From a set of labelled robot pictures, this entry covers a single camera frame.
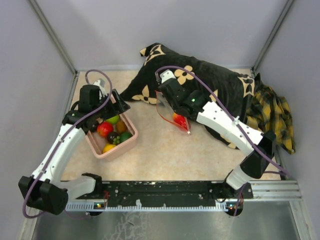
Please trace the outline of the clear zip bag red zipper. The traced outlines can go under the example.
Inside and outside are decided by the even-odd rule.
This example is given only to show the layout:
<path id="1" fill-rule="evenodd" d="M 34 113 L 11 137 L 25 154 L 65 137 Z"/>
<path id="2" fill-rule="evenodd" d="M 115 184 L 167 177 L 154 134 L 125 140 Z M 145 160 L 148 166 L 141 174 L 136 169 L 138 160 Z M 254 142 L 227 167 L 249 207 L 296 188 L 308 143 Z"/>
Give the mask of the clear zip bag red zipper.
<path id="1" fill-rule="evenodd" d="M 169 105 L 168 101 L 163 96 L 163 94 L 160 91 L 156 91 L 155 93 L 156 93 L 156 110 L 157 110 L 157 113 L 159 114 L 159 116 L 163 120 L 165 120 L 166 122 L 176 126 L 177 128 L 179 128 L 183 132 L 191 135 L 191 126 L 190 126 L 190 123 L 189 123 L 188 119 L 185 117 L 187 119 L 187 122 L 188 122 L 188 131 L 186 131 L 185 129 L 179 127 L 178 124 L 176 124 L 174 122 L 173 114 L 175 112 L 171 108 L 171 106 Z"/>

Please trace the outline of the green toy pear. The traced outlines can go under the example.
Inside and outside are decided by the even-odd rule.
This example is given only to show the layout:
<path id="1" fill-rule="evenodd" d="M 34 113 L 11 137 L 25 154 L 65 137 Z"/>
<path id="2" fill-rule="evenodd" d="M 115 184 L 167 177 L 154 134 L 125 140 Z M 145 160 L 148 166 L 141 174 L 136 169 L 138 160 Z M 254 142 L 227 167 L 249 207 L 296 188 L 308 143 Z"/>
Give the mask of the green toy pear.
<path id="1" fill-rule="evenodd" d="M 113 117 L 110 117 L 110 118 L 106 119 L 105 122 L 110 123 L 112 125 L 116 125 L 119 122 L 120 119 L 121 118 L 120 118 L 119 115 L 115 115 Z"/>

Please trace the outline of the red toy pepper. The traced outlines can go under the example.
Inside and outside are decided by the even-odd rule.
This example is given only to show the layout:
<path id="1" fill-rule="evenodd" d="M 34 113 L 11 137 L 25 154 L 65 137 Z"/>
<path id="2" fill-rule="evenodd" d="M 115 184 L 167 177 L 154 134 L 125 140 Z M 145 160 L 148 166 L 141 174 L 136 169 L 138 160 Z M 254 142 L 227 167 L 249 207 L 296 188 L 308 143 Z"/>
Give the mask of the red toy pepper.
<path id="1" fill-rule="evenodd" d="M 182 115 L 179 115 L 177 113 L 174 113 L 173 114 L 173 121 L 178 124 L 179 127 L 181 127 L 182 129 L 185 129 L 186 131 L 189 130 L 189 125 L 188 125 L 188 121 L 187 119 L 182 116 Z"/>

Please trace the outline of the red yellow toy apple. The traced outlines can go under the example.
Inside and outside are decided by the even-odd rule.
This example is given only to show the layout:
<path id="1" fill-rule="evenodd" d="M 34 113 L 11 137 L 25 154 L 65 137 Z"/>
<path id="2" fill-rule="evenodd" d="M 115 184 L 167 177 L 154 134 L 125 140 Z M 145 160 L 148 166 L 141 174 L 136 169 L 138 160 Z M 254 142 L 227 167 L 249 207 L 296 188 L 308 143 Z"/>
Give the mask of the red yellow toy apple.
<path id="1" fill-rule="evenodd" d="M 111 132 L 114 131 L 114 126 L 109 122 L 102 122 L 96 129 L 99 136 L 106 138 Z"/>

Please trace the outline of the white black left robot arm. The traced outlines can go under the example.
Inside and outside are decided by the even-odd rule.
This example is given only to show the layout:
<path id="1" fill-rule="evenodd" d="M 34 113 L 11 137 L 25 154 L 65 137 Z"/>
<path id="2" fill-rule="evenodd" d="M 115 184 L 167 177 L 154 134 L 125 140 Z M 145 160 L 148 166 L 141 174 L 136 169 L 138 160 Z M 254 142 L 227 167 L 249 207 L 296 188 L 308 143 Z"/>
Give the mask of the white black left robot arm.
<path id="1" fill-rule="evenodd" d="M 109 119 L 130 109 L 116 89 L 105 93 L 99 85 L 87 84 L 80 89 L 80 98 L 65 114 L 59 133 L 41 164 L 30 176 L 18 182 L 24 198 L 22 213 L 27 207 L 43 213 L 59 215 L 69 201 L 86 194 L 97 199 L 103 195 L 101 176 L 83 173 L 79 178 L 62 182 L 62 174 L 78 144 L 98 125 L 98 119 Z"/>

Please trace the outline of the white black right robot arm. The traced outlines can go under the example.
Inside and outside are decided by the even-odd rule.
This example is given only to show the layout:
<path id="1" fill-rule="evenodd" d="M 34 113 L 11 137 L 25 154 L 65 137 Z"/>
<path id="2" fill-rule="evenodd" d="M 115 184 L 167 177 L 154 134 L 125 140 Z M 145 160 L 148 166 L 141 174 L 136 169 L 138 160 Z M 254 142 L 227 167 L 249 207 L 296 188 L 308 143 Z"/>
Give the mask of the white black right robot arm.
<path id="1" fill-rule="evenodd" d="M 274 156 L 276 136 L 272 132 L 262 133 L 231 119 L 207 95 L 184 89 L 174 78 L 162 82 L 158 89 L 176 114 L 214 130 L 245 155 L 224 181 L 223 192 L 227 197 L 235 198 L 244 184 L 262 177 Z"/>

